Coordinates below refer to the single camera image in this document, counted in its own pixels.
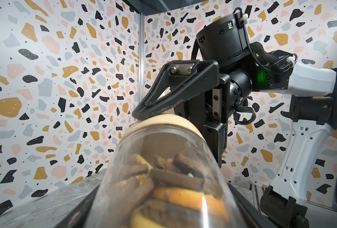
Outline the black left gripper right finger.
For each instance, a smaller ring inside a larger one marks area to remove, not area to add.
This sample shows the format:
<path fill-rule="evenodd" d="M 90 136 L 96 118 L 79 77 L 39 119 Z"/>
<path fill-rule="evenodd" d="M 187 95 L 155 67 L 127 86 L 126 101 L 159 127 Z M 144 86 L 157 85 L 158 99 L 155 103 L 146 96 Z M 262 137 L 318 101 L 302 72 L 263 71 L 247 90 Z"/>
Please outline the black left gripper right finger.
<path fill-rule="evenodd" d="M 255 207 L 251 190 L 232 185 L 229 182 L 227 184 L 248 228 L 276 227 Z"/>

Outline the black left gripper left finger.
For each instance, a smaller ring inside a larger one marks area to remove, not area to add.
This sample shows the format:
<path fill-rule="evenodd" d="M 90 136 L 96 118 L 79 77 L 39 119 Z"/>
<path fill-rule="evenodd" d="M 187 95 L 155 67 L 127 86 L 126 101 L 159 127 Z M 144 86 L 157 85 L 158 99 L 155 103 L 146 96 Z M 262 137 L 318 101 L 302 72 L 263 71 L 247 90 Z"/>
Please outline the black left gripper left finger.
<path fill-rule="evenodd" d="M 82 228 L 95 200 L 99 185 L 91 191 L 62 221 L 62 228 Z"/>

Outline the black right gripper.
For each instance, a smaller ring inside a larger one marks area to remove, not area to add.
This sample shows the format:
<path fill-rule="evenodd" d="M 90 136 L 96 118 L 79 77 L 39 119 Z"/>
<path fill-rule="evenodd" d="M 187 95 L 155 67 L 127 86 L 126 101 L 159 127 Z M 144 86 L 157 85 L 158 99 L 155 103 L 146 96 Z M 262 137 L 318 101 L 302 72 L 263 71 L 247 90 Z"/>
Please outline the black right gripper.
<path fill-rule="evenodd" d="M 145 120 L 174 107 L 176 115 L 200 131 L 222 166 L 228 119 L 235 113 L 253 113 L 247 101 L 251 91 L 251 79 L 243 71 L 219 76 L 219 64 L 214 60 L 175 60 L 162 67 L 132 116 Z"/>

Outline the jar with beige lid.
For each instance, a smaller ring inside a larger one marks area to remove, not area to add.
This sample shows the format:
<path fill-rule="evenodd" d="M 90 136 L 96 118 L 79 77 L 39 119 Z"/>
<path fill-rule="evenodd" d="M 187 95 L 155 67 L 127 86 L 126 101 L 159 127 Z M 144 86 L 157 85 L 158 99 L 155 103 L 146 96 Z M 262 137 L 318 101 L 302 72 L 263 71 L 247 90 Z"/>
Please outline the jar with beige lid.
<path fill-rule="evenodd" d="M 188 120 L 161 114 L 120 140 L 86 228 L 244 228 L 215 158 Z"/>

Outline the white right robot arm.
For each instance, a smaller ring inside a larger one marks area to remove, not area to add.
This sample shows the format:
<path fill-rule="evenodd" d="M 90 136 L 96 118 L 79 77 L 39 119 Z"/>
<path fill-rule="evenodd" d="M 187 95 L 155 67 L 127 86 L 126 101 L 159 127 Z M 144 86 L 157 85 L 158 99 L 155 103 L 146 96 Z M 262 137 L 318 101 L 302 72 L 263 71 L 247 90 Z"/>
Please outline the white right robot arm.
<path fill-rule="evenodd" d="M 196 35 L 190 60 L 166 63 L 132 115 L 138 120 L 168 109 L 190 121 L 222 163 L 228 120 L 262 126 L 248 105 L 252 92 L 291 95 L 288 137 L 277 171 L 259 201 L 260 212 L 279 228 L 307 228 L 307 188 L 317 154 L 337 129 L 337 68 L 317 69 L 298 63 L 294 53 L 266 52 L 249 40 L 248 15 L 241 8 L 205 26 Z"/>

